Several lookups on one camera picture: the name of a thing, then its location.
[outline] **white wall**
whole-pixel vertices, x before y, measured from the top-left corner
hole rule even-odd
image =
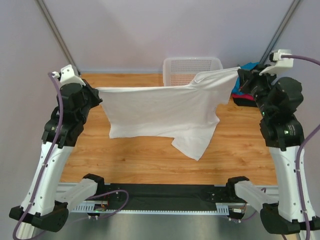
[[[45,0],[81,71],[159,72],[165,58],[257,62],[292,0]]]
[[[47,77],[67,63],[34,1],[0,1],[0,238],[27,194],[56,93]]]
[[[291,49],[292,54],[320,60],[320,1],[304,0],[286,28],[275,49]],[[305,137],[320,124],[320,66],[294,60],[293,69],[284,75],[302,83],[304,101],[296,116]],[[306,146],[305,174],[314,210],[320,216],[320,134]]]

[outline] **plastic basket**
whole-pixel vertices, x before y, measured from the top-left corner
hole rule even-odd
[[[196,74],[223,69],[216,57],[170,57],[163,62],[164,86],[189,84]]]

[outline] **wood grain surface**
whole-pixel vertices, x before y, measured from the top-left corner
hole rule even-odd
[[[83,74],[92,87],[162,86],[161,74]],[[257,108],[220,104],[220,118],[199,161],[171,145],[172,138],[140,136],[109,139],[110,123],[101,106],[91,110],[84,131],[62,173],[79,182],[88,173],[106,183],[225,184],[246,176],[256,185],[276,185],[273,160],[260,133]]]

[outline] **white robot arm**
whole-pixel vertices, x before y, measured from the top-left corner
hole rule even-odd
[[[39,164],[31,187],[21,206],[13,207],[9,216],[19,220],[30,205],[31,196],[36,188],[36,195],[28,214],[23,222],[52,232],[59,231],[65,224],[69,211],[90,196],[101,194],[104,188],[102,177],[87,174],[75,187],[63,194],[56,194],[58,183],[66,161],[71,154],[78,136],[84,129],[89,111],[99,105],[98,90],[91,88],[85,80],[79,77],[77,69],[67,65],[61,72],[53,72],[53,76],[60,81],[60,92],[63,102],[63,120],[57,143],[54,145],[42,177],[38,176],[43,162],[52,145],[56,134],[59,111],[58,107],[51,114],[51,119],[44,127]]]
[[[260,110],[260,130],[274,161],[279,189],[279,199],[270,197],[257,189],[250,181],[234,184],[235,194],[248,202],[260,213],[265,229],[272,234],[293,234],[306,229],[305,216],[299,195],[297,171],[301,175],[303,198],[311,230],[320,228],[310,202],[305,170],[304,150],[300,156],[300,168],[296,169],[297,152],[304,141],[301,124],[294,116],[303,101],[301,83],[290,77],[282,77],[275,84],[276,74],[293,66],[288,50],[278,50],[270,57],[275,64],[257,67],[248,71],[240,69],[240,91],[251,94]]]

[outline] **purple cable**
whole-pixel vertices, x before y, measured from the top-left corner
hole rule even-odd
[[[60,134],[60,130],[61,130],[61,126],[62,126],[62,120],[63,120],[63,114],[64,114],[64,107],[63,107],[63,102],[62,102],[62,96],[61,96],[61,93],[60,93],[60,89],[59,89],[59,86],[56,82],[56,80],[52,77],[52,73],[49,72],[48,73],[48,76],[50,78],[50,80],[52,81],[54,87],[55,87],[55,90],[56,90],[56,93],[57,93],[57,96],[58,96],[58,101],[59,101],[59,121],[58,121],[58,125],[56,127],[56,131],[55,131],[55,135],[54,135],[54,138],[53,138],[53,141],[52,141],[52,144],[49,148],[49,151],[48,153],[46,154],[45,156],[45,159],[43,161],[43,164],[42,164],[42,167],[39,171],[39,175],[36,179],[36,182],[35,182],[35,185],[34,185],[34,189],[33,189],[33,192],[32,192],[32,195],[30,197],[30,203],[29,205],[26,207],[26,209],[24,210],[24,213],[22,214],[22,216],[20,217],[19,221],[17,222],[14,230],[13,230],[13,234],[12,234],[12,237],[14,240],[22,240],[20,238],[17,237],[17,232],[18,232],[18,229],[21,225],[21,223],[23,222],[23,220],[25,219],[26,215],[28,214],[34,200],[35,200],[35,197],[36,197],[36,194],[37,194],[37,191],[38,191],[38,188],[39,188],[39,185],[40,185],[40,181],[41,181],[41,178],[44,174],[44,171],[45,171],[45,168],[46,168],[46,165],[49,161],[49,157],[54,149],[54,146],[58,140],[58,137],[59,137],[59,134]],[[27,240],[33,240],[37,237],[39,237],[40,235],[42,235],[43,233],[45,233],[45,231],[41,232],[40,234],[38,234],[37,236],[34,236],[34,237],[31,237],[31,238],[28,238]]]
[[[300,59],[300,60],[305,60],[314,64],[317,64],[320,66],[320,61],[306,57],[306,56],[299,56],[299,55],[282,55],[281,58],[285,59]],[[301,201],[301,207],[303,211],[303,217],[305,221],[305,227],[306,227],[306,236],[305,240],[310,240],[310,223],[309,223],[309,218],[307,214],[307,207],[306,207],[306,202],[304,198],[304,190],[302,187],[302,179],[301,179],[301,173],[300,173],[300,157],[301,157],[301,152],[302,149],[305,147],[307,142],[320,130],[320,124],[305,138],[301,146],[299,147],[297,153],[296,153],[296,159],[295,159],[295,168],[296,168],[296,178],[298,181],[298,189],[299,189],[299,197]]]
[[[267,189],[266,189],[265,187],[263,187],[263,188],[261,188],[261,191],[263,191],[264,193],[266,193]],[[241,219],[241,222],[246,222],[246,221],[248,221],[248,220],[253,219],[254,216],[255,216],[257,213],[258,213],[257,211],[254,211],[254,213],[253,213],[251,216],[249,216],[249,217],[247,217],[246,219],[243,219],[243,220]]]
[[[119,207],[117,210],[115,210],[114,212],[110,213],[110,214],[106,214],[104,216],[100,216],[98,217],[98,219],[106,219],[106,218],[109,218],[115,214],[117,214],[118,212],[120,212],[128,203],[128,200],[129,200],[129,193],[126,191],[126,190],[123,190],[123,189],[119,189],[119,190],[114,190],[114,191],[109,191],[109,192],[106,192],[106,193],[103,193],[103,194],[100,194],[100,195],[96,195],[96,196],[91,196],[91,197],[88,197],[87,200],[90,200],[90,199],[96,199],[96,198],[100,198],[100,197],[104,197],[106,195],[110,195],[110,194],[115,194],[115,193],[125,193],[126,194],[126,200],[124,202],[124,204],[122,204],[121,207]],[[79,218],[77,220],[74,220],[72,222],[70,222],[67,226],[71,225],[71,224],[74,224],[76,222],[80,222],[82,220],[87,220],[88,217],[83,217],[83,218]]]

